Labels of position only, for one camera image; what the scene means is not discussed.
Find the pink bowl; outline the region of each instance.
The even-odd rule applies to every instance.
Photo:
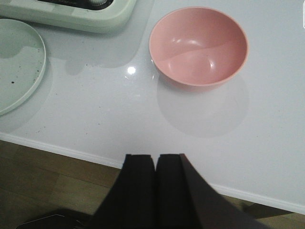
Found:
[[[187,7],[158,21],[150,35],[149,51],[159,71],[172,80],[214,86],[241,69],[248,44],[231,17],[210,8]]]

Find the plate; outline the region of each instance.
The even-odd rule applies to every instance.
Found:
[[[26,23],[0,19],[0,115],[26,101],[46,66],[41,36]]]

